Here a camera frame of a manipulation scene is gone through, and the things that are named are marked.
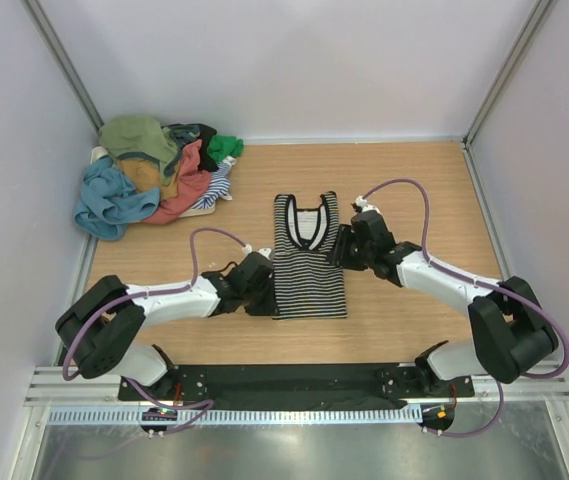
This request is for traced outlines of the black white striped tank top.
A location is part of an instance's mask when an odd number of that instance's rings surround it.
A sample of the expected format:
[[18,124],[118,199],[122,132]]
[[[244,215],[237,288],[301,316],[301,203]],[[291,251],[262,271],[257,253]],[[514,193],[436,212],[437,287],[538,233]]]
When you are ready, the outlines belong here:
[[337,194],[300,208],[293,194],[274,199],[273,280],[276,320],[345,318],[343,269],[329,261],[340,227]]

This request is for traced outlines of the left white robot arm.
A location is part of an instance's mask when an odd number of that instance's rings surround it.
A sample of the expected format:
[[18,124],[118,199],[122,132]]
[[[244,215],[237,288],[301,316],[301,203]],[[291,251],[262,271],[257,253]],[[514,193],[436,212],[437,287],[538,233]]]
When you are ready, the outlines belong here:
[[193,283],[126,285],[118,276],[108,275],[57,320],[55,330],[83,378],[116,374],[141,385],[153,399],[163,400],[176,387],[170,370],[174,364],[159,347],[138,344],[138,333],[175,320],[233,313],[241,307],[270,316],[272,272],[272,252],[260,249],[229,272],[203,272]]

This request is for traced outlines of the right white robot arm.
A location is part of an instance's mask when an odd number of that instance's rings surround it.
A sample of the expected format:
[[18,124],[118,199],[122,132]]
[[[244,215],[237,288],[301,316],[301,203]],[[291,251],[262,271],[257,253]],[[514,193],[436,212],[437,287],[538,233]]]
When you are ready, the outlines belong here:
[[468,340],[440,342],[416,358],[414,381],[425,395],[436,396],[452,380],[472,375],[510,384],[529,376],[559,347],[525,280],[477,277],[439,263],[422,246],[396,241],[376,211],[360,212],[340,225],[328,259],[347,270],[370,269],[381,280],[430,295],[467,317]]

